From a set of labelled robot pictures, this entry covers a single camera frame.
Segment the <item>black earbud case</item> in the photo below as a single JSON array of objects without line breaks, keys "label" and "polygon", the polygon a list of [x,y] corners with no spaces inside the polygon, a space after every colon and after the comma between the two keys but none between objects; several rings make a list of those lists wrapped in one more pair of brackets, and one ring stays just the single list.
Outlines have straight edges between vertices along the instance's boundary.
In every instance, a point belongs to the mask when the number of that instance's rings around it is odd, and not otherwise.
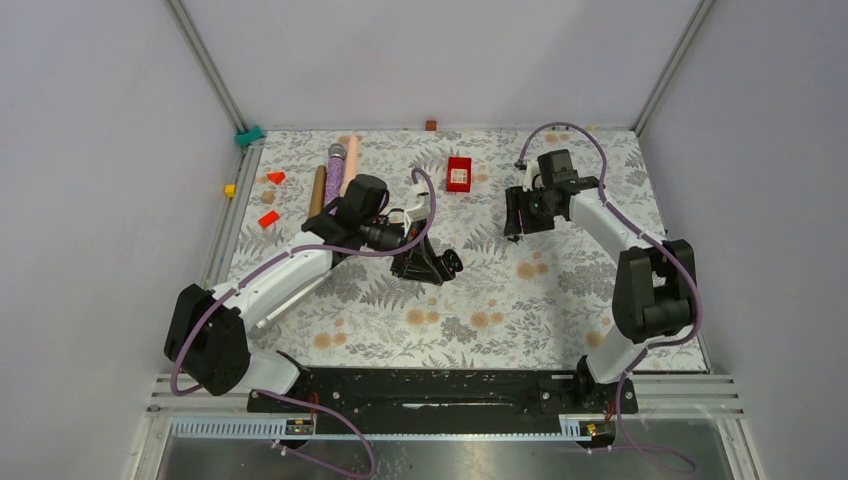
[{"label": "black earbud case", "polygon": [[441,262],[445,271],[446,279],[455,279],[457,274],[464,269],[463,263],[456,251],[446,249],[441,255]]}]

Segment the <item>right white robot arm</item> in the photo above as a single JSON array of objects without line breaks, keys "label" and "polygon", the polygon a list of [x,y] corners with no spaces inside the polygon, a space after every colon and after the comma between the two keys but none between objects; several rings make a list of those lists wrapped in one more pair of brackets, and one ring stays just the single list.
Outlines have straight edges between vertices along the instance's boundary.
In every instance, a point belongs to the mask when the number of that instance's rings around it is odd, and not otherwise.
[{"label": "right white robot arm", "polygon": [[534,162],[519,160],[516,167],[524,180],[505,192],[505,236],[550,231],[562,218],[587,232],[616,263],[614,326],[575,370],[575,402],[597,412],[649,350],[673,344],[682,330],[696,332],[702,307],[694,251],[685,240],[660,241],[626,217],[600,179],[578,173],[566,149]]}]

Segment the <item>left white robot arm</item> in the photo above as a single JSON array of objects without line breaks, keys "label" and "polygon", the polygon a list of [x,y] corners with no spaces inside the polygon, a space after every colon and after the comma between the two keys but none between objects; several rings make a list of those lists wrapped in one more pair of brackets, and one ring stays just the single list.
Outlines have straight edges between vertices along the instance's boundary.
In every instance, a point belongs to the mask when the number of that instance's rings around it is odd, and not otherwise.
[{"label": "left white robot arm", "polygon": [[311,387],[295,360],[251,344],[248,335],[261,321],[304,298],[354,256],[389,257],[392,275],[407,281],[442,285],[455,279],[463,269],[456,252],[438,255],[428,239],[436,211],[433,182],[421,168],[411,177],[420,203],[402,210],[400,222],[388,218],[386,183],[359,174],[270,260],[210,289],[198,284],[183,289],[164,346],[173,363],[172,392],[192,393],[178,384],[185,373],[197,389],[214,396],[236,387],[266,390],[285,410],[299,410]]}]

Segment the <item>red small box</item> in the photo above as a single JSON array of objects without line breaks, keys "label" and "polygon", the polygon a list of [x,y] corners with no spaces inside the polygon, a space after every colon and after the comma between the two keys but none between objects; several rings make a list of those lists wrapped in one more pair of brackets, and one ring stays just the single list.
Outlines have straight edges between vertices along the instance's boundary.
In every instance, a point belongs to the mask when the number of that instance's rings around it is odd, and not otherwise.
[{"label": "red small box", "polygon": [[472,185],[472,159],[451,156],[448,158],[446,187],[448,192],[469,193]]}]

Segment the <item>floral patterned table mat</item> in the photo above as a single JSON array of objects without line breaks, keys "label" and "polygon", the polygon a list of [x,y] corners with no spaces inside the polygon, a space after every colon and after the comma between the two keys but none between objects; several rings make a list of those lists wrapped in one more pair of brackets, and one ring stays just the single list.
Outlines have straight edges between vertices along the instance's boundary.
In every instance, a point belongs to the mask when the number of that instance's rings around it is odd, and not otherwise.
[{"label": "floral patterned table mat", "polygon": [[[629,131],[362,131],[360,169],[383,179],[397,207],[415,201],[410,172],[437,186],[429,237],[464,265],[441,286],[394,277],[386,258],[356,257],[267,333],[253,338],[312,366],[570,369],[613,327],[615,261],[566,221],[517,243],[503,235],[504,193],[529,160],[566,149],[583,176],[654,235],[663,225],[636,136]],[[451,156],[472,159],[469,193],[448,192]]]}]

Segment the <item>pink microphone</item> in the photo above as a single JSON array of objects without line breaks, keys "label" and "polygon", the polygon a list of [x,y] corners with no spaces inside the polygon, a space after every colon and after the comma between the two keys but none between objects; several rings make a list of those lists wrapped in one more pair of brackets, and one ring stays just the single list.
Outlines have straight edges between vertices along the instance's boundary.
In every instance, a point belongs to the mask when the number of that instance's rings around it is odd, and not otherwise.
[{"label": "pink microphone", "polygon": [[346,193],[348,186],[358,174],[360,142],[361,139],[359,136],[351,136],[348,139],[343,170],[343,180],[340,187],[341,195],[344,195]]}]

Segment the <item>brown microphone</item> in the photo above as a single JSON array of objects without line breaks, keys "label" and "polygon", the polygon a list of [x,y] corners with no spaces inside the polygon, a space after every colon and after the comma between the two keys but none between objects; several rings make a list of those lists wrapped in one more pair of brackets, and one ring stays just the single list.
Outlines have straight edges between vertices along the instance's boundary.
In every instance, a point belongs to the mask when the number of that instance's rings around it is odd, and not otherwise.
[{"label": "brown microphone", "polygon": [[326,178],[327,167],[325,165],[318,166],[314,174],[307,218],[315,217],[320,214],[324,208]]}]

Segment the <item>purple glitter microphone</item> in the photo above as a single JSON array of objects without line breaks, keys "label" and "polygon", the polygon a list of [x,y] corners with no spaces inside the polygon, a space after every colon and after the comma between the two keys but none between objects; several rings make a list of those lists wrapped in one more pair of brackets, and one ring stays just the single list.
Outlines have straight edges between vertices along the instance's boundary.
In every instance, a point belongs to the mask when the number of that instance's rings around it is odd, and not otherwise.
[{"label": "purple glitter microphone", "polygon": [[339,194],[344,178],[346,147],[340,143],[332,144],[328,149],[329,160],[326,166],[324,205],[329,205]]}]

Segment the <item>red flat block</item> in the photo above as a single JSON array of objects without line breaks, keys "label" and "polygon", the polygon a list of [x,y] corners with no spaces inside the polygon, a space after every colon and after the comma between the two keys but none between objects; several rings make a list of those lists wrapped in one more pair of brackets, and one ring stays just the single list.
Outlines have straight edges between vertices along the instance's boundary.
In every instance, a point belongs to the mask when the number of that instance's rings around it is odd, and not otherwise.
[{"label": "red flat block", "polygon": [[269,211],[258,219],[258,225],[263,229],[268,229],[274,225],[280,218],[276,211]]}]

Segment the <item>red triangular block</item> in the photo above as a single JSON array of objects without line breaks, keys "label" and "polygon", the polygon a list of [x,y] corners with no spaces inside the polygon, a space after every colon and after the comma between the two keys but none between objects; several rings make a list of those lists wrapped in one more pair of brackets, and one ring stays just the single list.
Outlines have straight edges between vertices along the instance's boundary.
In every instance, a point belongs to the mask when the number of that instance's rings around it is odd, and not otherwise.
[{"label": "red triangular block", "polygon": [[282,171],[270,172],[266,174],[266,178],[273,184],[279,185],[286,179],[286,174]]}]

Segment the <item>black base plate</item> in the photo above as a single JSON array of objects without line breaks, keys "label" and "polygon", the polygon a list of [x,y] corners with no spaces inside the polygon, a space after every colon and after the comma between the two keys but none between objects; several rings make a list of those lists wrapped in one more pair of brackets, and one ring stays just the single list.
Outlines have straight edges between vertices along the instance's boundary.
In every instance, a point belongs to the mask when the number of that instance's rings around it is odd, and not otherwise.
[{"label": "black base plate", "polygon": [[440,370],[312,367],[288,396],[295,404],[251,393],[250,413],[303,413],[320,434],[344,434],[332,409],[366,435],[548,434],[562,415],[635,414],[631,382],[589,403],[574,397],[571,370]]}]

